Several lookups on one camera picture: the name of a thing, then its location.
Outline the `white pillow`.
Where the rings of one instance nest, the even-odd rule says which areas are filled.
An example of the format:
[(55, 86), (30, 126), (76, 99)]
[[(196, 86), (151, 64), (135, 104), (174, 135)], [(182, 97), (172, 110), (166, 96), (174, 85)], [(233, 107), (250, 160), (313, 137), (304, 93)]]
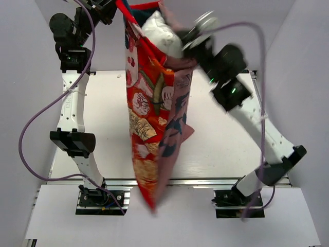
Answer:
[(170, 57), (183, 57), (182, 42), (177, 34), (165, 23), (160, 11), (155, 11), (143, 24), (142, 32), (160, 51)]

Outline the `red pink patterned pillowcase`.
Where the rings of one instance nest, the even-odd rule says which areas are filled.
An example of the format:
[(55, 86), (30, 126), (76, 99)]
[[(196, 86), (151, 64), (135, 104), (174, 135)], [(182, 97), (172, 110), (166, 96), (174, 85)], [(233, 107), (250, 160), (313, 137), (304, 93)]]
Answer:
[(179, 29), (162, 1), (116, 5), (124, 20), (133, 169), (146, 204), (155, 211), (181, 144), (194, 132), (187, 124), (187, 110), (196, 62), (170, 57), (144, 36), (141, 28), (156, 10), (175, 33)]

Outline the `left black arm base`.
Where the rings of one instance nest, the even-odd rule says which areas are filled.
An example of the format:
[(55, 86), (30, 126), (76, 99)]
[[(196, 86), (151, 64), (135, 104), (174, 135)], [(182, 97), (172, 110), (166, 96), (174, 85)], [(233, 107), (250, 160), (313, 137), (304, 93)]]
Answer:
[(116, 198), (123, 212), (118, 207), (113, 197), (103, 191), (100, 195), (88, 195), (86, 191), (80, 191), (75, 214), (90, 216), (123, 216), (129, 205), (130, 192), (127, 189), (111, 190), (110, 192)]

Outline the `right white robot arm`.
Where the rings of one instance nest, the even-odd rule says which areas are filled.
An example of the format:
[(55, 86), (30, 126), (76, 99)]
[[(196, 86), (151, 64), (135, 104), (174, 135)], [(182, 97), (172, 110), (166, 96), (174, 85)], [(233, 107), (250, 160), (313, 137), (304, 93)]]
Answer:
[(185, 57), (195, 59), (215, 88), (211, 91), (216, 102), (235, 118), (261, 149), (264, 157), (251, 173), (240, 178), (228, 194), (213, 199), (217, 206), (242, 206), (257, 197), (263, 187), (274, 187), (307, 153), (302, 146), (288, 141), (262, 114), (261, 105), (253, 92), (238, 78), (246, 67), (240, 48), (225, 45), (215, 55), (213, 37), (201, 36), (196, 28), (177, 32)]

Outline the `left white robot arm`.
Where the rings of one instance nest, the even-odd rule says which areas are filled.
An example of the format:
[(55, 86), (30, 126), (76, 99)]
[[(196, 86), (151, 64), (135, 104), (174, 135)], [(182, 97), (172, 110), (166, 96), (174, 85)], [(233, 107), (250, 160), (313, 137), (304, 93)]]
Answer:
[(109, 194), (93, 154), (96, 137), (85, 132), (84, 100), (93, 51), (84, 44), (98, 23), (112, 23), (116, 10), (115, 1), (79, 1), (73, 20), (56, 13), (49, 21), (61, 62), (64, 94), (59, 123), (50, 139), (76, 163), (84, 176), (81, 194), (97, 205), (104, 205)]

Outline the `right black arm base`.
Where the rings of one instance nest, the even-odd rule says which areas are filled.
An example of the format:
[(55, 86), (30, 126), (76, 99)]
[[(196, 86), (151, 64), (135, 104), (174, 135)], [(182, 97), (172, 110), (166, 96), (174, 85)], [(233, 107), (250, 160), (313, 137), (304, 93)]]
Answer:
[(215, 190), (214, 198), (211, 200), (215, 207), (217, 219), (237, 219), (242, 216), (243, 210), (251, 201), (252, 196), (256, 195), (257, 199), (247, 213), (247, 218), (264, 218), (265, 213), (262, 209), (263, 200), (259, 192), (241, 199), (231, 190)]

